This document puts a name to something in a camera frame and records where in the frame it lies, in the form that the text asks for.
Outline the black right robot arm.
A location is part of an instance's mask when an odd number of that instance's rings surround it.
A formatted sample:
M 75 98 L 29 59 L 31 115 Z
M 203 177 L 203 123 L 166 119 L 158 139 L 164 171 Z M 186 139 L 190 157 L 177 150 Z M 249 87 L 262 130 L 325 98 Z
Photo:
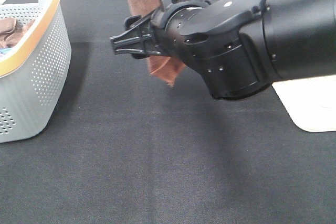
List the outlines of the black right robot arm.
M 335 0 L 159 0 L 110 41 L 115 54 L 181 61 L 214 99 L 240 100 L 335 74 Z

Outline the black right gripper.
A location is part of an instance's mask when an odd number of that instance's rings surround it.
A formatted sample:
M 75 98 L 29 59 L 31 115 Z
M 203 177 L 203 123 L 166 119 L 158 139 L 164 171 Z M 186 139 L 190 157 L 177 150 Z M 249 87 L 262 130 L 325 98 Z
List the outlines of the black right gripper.
M 167 23 L 166 14 L 164 11 L 152 11 L 145 16 L 128 17 L 124 21 L 125 31 L 110 38 L 114 54 L 131 54 L 134 59 L 167 56 L 158 40 L 159 31 Z

